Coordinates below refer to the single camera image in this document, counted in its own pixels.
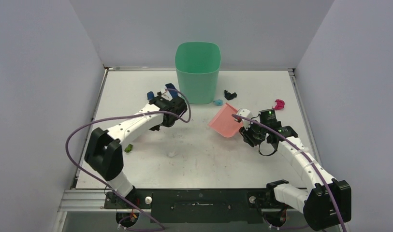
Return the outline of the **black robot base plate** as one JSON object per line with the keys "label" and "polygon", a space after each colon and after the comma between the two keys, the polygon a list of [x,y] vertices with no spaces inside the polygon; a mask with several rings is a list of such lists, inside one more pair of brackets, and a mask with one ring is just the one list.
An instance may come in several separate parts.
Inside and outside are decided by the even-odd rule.
{"label": "black robot base plate", "polygon": [[132,200],[161,223],[262,223],[262,214],[279,216],[288,206],[266,188],[138,188]]}

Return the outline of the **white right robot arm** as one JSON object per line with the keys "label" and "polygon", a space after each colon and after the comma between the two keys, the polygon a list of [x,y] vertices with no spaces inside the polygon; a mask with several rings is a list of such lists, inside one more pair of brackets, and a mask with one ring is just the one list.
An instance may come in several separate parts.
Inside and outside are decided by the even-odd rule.
{"label": "white right robot arm", "polygon": [[270,207],[289,206],[303,214],[307,225],[314,231],[323,231],[340,225],[347,231],[351,220],[351,187],[347,181],[338,181],[311,155],[298,133],[277,120],[274,109],[262,110],[257,116],[240,109],[232,115],[243,125],[239,129],[245,143],[260,147],[262,143],[272,146],[270,155],[280,154],[296,171],[305,189],[293,186],[287,180],[266,185],[264,201]]}

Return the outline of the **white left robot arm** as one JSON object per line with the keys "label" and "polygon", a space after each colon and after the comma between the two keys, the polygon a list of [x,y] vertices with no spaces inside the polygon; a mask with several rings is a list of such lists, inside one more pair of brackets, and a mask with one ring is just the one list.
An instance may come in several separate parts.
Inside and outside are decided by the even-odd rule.
{"label": "white left robot arm", "polygon": [[190,112],[188,99],[178,90],[167,88],[126,120],[91,132],[85,163],[102,177],[110,189],[118,193],[116,201],[123,208],[132,207],[136,200],[135,186],[123,172],[125,146],[147,131],[173,126],[185,112]]}

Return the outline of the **pink dustpan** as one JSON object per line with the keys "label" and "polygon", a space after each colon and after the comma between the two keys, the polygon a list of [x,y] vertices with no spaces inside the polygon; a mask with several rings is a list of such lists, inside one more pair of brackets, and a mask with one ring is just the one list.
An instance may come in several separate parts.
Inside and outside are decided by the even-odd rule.
{"label": "pink dustpan", "polygon": [[238,122],[232,116],[238,110],[228,103],[225,103],[213,119],[208,123],[208,126],[225,138],[231,138],[236,135],[239,129],[243,126],[242,122]]}

